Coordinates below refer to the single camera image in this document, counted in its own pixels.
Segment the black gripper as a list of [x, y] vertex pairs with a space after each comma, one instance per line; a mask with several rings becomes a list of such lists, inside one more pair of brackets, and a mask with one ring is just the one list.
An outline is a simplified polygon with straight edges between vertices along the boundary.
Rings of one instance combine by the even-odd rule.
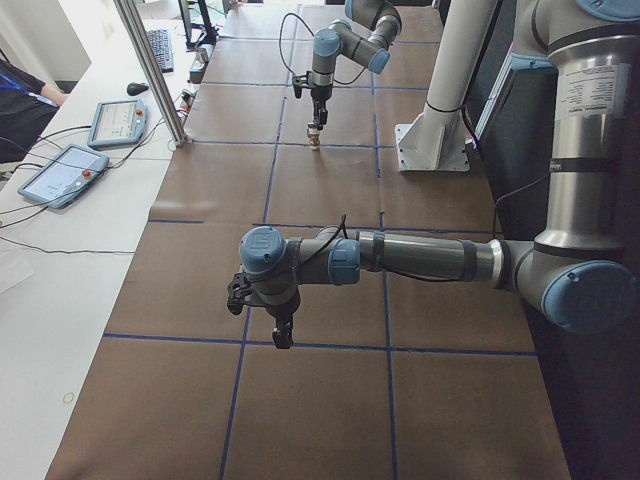
[[312, 130], [322, 130], [323, 125], [327, 124], [328, 110], [326, 102], [332, 96], [332, 86], [314, 86], [311, 89], [311, 97], [313, 99], [313, 116], [308, 123], [308, 128]]
[[277, 349], [290, 349], [293, 346], [294, 314], [299, 308], [296, 302], [269, 306], [267, 312], [275, 319], [272, 339]]

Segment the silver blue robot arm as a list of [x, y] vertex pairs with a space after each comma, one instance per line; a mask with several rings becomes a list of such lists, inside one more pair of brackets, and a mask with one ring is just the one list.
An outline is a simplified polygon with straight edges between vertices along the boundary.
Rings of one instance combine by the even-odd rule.
[[315, 33], [311, 69], [293, 79], [296, 97], [302, 95], [304, 88], [311, 91], [311, 134], [320, 133], [327, 124], [326, 103], [332, 96], [337, 58], [344, 56], [379, 74], [389, 61], [391, 44], [402, 30], [400, 14], [388, 1], [347, 1], [345, 15], [345, 20], [335, 20]]
[[[445, 160], [449, 138], [462, 133], [465, 96], [498, 1], [463, 6], [451, 1], [423, 112], [396, 126], [401, 170], [454, 170]], [[496, 238], [495, 202], [488, 243], [349, 231], [338, 226], [314, 238], [285, 239], [259, 226], [241, 239], [241, 270], [229, 283], [227, 308], [263, 308], [275, 319], [276, 348], [293, 344], [301, 284], [350, 285], [361, 268], [426, 282], [487, 282], [518, 294], [548, 321], [578, 334], [599, 333], [626, 322], [639, 296], [634, 274], [618, 260], [624, 247], [614, 233], [621, 137], [639, 59], [639, 1], [517, 1], [511, 66], [558, 72], [546, 227], [533, 241]], [[333, 21], [313, 40], [312, 69], [293, 77], [296, 98], [311, 90], [310, 145], [319, 146], [326, 102], [343, 55], [372, 73], [386, 66], [402, 21], [389, 1], [345, 1], [345, 15], [371, 35]]]

